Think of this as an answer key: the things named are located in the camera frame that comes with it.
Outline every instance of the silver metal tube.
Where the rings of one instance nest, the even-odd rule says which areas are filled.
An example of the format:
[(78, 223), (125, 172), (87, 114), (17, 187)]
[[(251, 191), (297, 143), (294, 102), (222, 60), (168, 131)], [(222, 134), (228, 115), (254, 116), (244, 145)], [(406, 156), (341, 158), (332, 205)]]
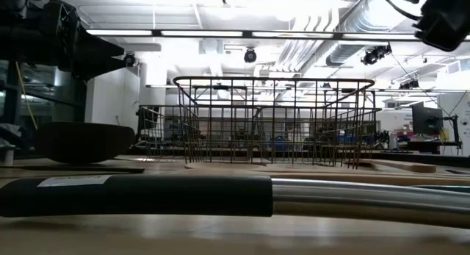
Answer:
[(376, 206), (470, 215), (470, 195), (351, 182), (272, 179), (274, 202)]

